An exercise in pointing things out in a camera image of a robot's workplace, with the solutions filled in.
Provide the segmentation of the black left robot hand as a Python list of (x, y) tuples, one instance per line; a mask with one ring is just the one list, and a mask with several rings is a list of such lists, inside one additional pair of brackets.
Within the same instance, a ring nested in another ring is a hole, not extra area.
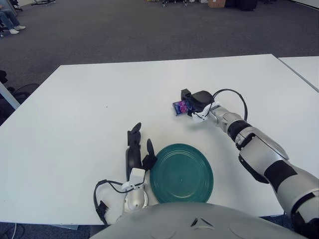
[(157, 157), (154, 152), (154, 147), (150, 139), (147, 140), (148, 154), (141, 160), (141, 132), (142, 123), (137, 123), (131, 130), (127, 131), (128, 149), (126, 150), (126, 179), (129, 180), (130, 173), (133, 168), (151, 170)]

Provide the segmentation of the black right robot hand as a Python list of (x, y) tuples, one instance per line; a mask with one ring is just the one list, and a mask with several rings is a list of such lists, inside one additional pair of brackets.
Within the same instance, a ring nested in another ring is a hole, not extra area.
[(213, 96), (207, 91), (199, 91), (192, 94), (188, 89), (181, 90), (181, 100), (186, 102), (187, 115), (199, 113), (204, 108), (213, 102)]

